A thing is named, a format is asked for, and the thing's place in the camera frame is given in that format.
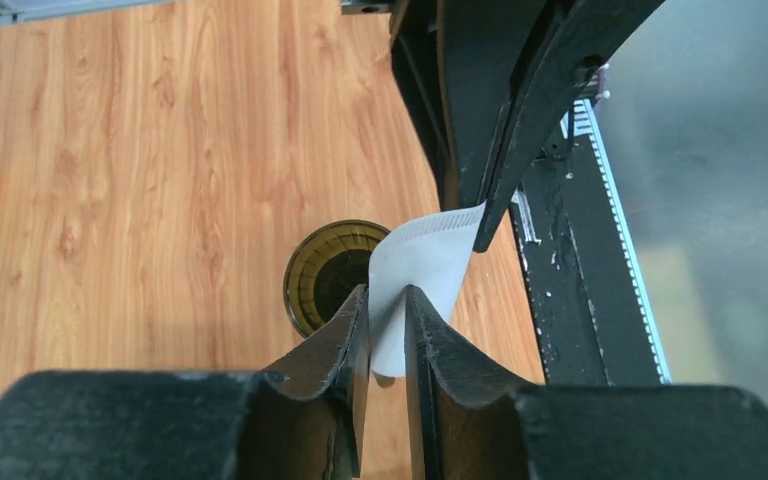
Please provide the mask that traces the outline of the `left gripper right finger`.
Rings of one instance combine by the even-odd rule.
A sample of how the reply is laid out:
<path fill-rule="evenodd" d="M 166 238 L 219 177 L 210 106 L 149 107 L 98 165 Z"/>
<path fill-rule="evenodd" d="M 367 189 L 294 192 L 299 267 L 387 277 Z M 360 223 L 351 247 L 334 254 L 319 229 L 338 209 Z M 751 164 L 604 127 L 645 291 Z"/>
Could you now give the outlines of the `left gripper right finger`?
<path fill-rule="evenodd" d="M 416 479 L 768 479 L 768 407 L 727 386 L 537 385 L 403 292 Z"/>

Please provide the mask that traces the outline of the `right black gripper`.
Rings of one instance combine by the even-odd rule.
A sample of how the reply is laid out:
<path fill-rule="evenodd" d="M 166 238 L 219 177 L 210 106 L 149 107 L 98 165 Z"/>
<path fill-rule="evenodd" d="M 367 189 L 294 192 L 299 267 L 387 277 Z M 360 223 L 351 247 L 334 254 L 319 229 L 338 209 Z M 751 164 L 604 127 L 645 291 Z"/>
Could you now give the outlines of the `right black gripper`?
<path fill-rule="evenodd" d="M 392 72 L 444 209 L 484 201 L 512 73 L 537 20 L 543 29 L 523 50 L 530 58 L 514 80 L 475 252 L 489 248 L 527 167 L 596 70 L 660 5 L 552 1 L 538 20 L 543 1 L 394 3 Z"/>

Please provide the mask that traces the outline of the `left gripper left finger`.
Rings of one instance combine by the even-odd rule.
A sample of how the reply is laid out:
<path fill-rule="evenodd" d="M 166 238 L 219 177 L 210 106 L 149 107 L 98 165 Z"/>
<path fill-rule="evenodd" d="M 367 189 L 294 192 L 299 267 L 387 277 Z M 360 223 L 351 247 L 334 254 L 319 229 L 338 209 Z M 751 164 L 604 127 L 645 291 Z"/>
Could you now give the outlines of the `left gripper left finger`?
<path fill-rule="evenodd" d="M 0 398 L 0 479 L 352 479 L 368 294 L 257 371 L 48 370 Z"/>

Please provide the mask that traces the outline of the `dark brown coffee dripper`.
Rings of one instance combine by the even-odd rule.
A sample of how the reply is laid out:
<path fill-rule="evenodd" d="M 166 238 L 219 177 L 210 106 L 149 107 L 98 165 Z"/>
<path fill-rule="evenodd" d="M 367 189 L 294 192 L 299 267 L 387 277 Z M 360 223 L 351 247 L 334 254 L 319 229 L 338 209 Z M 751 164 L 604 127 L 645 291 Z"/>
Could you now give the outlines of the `dark brown coffee dripper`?
<path fill-rule="evenodd" d="M 324 326 L 354 288 L 368 282 L 372 252 L 389 233 L 379 224 L 347 219 L 318 228 L 298 245 L 285 269 L 283 299 L 302 337 Z"/>

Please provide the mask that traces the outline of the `white paper coffee filter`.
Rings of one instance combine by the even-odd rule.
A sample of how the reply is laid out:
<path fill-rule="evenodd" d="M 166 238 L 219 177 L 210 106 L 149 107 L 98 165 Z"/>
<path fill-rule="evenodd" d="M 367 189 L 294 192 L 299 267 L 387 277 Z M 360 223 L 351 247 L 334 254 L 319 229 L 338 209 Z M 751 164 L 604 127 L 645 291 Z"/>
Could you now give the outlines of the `white paper coffee filter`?
<path fill-rule="evenodd" d="M 375 247 L 368 267 L 370 365 L 375 374 L 406 374 L 405 287 L 420 288 L 440 317 L 451 320 L 484 211 L 481 203 L 419 217 Z"/>

